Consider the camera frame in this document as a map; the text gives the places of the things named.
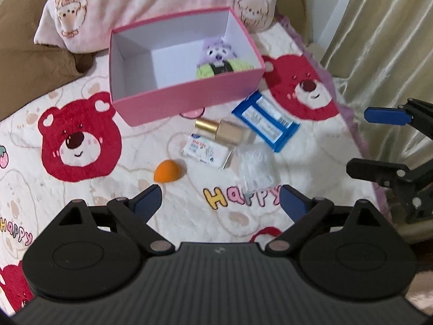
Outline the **orange makeup sponge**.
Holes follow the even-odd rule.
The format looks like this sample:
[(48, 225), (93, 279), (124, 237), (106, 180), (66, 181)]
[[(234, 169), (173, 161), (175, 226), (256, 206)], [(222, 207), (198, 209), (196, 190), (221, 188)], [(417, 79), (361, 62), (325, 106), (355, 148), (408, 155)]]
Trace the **orange makeup sponge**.
[(181, 166), (174, 160), (162, 161), (154, 171), (153, 180), (157, 183), (170, 183), (181, 178)]

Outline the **clear cotton swab bag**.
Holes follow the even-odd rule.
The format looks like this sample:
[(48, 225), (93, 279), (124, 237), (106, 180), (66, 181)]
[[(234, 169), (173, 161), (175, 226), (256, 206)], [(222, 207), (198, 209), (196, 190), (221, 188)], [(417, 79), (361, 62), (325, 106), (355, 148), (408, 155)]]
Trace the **clear cotton swab bag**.
[(280, 182), (274, 153), (265, 143), (245, 144), (236, 148), (236, 175), (244, 194), (265, 191)]

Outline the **white tissue pack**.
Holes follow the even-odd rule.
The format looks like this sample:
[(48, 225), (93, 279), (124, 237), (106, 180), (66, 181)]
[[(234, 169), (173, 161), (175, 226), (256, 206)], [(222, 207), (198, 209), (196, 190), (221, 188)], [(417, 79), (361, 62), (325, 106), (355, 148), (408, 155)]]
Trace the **white tissue pack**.
[(231, 149), (205, 136), (191, 134), (181, 153), (213, 168), (223, 170), (231, 156)]

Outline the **gold cap foundation bottle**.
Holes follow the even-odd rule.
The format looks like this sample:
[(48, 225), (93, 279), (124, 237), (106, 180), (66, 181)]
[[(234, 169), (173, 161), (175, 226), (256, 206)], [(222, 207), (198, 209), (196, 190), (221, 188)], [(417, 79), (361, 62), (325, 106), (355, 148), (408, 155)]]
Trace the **gold cap foundation bottle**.
[(249, 141), (250, 130), (227, 120), (195, 120), (197, 134), (203, 135), (223, 145), (238, 146)]

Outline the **beige curtain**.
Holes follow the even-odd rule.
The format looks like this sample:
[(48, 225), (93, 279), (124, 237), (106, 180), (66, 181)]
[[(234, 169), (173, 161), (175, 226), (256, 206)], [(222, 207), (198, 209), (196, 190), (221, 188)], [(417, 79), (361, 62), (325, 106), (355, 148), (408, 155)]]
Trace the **beige curtain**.
[(354, 111), (371, 158), (415, 168), (432, 140), (408, 125), (368, 123), (369, 106), (432, 101), (432, 0), (350, 0), (323, 60)]

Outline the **bear print bed sheet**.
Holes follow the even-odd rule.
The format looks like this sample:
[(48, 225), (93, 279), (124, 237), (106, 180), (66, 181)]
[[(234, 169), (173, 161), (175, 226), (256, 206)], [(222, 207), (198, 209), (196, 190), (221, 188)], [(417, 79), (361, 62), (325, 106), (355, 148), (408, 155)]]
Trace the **bear print bed sheet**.
[[(261, 54), (278, 59), (303, 56), (322, 80), (317, 95), (330, 102), (331, 115), (300, 120), (299, 129), (274, 157), (280, 184), (294, 186), (307, 196), (324, 196), (338, 205), (370, 200), (383, 214), (389, 208), (377, 185), (351, 179), (346, 163), (368, 153), (354, 123), (353, 111), (343, 105), (330, 74), (304, 47), (288, 18), (255, 34)], [(235, 103), (198, 109), (131, 127), (119, 115), (113, 122), (122, 137), (122, 152), (108, 162), (111, 172), (70, 183), (49, 175), (42, 165), (42, 134), (37, 124), (49, 109), (68, 118), (97, 95), (106, 108), (109, 94), (106, 52), (98, 54), (84, 77), (33, 100), (1, 121), (1, 308), (12, 315), (30, 299), (18, 265), (31, 243), (74, 198), (103, 205), (115, 197), (133, 197), (153, 183), (157, 166), (166, 159), (183, 167), (180, 180), (162, 185), (162, 207), (150, 220), (157, 232), (174, 243), (182, 241), (269, 241), (276, 230), (291, 225), (279, 202), (279, 188), (243, 194), (231, 158), (223, 170), (183, 155), (197, 117), (236, 122)]]

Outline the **blue wet wipes pack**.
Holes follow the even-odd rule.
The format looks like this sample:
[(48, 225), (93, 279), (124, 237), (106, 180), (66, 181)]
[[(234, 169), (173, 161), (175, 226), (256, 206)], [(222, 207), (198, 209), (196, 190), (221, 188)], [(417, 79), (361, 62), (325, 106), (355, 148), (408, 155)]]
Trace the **blue wet wipes pack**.
[(246, 97), (231, 113), (259, 135), (275, 153), (282, 151), (300, 127), (259, 90)]

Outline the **pink cardboard box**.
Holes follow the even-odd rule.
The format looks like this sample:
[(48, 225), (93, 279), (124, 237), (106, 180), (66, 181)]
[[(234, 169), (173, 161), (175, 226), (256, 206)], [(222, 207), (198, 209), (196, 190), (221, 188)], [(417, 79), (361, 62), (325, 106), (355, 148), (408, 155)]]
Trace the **pink cardboard box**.
[[(204, 40), (222, 38), (252, 70), (197, 79)], [(196, 9), (113, 29), (109, 40), (111, 104), (130, 126), (247, 97), (265, 65), (231, 7)]]

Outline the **beige bed headboard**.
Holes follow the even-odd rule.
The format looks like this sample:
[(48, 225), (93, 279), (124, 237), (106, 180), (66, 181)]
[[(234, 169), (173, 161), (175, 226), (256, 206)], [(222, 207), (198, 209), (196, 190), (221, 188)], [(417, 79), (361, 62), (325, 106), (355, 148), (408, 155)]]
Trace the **beige bed headboard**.
[(276, 14), (286, 17), (303, 43), (307, 46), (310, 44), (311, 24), (307, 0), (277, 0)]

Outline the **purple plush toy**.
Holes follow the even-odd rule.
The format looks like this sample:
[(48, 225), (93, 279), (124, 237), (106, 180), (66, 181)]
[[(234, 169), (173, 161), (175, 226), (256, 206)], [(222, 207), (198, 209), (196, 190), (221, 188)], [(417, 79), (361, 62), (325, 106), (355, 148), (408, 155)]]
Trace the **purple plush toy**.
[(209, 63), (218, 65), (235, 58), (237, 55), (230, 43), (226, 43), (222, 38), (207, 39), (202, 45), (198, 67)]

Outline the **brown pillow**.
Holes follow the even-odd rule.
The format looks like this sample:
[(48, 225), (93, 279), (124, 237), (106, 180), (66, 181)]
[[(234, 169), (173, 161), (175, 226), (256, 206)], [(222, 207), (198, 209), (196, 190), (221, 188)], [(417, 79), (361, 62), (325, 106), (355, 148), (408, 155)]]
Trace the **brown pillow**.
[(72, 54), (56, 46), (34, 44), (46, 1), (1, 3), (2, 120), (33, 100), (80, 79), (93, 66), (94, 54)]

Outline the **pink cartoon blanket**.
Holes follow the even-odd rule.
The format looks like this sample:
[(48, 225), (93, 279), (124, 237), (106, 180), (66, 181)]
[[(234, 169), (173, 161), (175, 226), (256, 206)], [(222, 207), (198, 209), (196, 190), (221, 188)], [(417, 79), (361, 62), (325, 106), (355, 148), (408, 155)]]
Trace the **pink cartoon blanket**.
[(111, 31), (176, 12), (231, 7), (251, 32), (271, 25), (277, 0), (48, 0), (34, 43), (89, 54), (109, 46)]

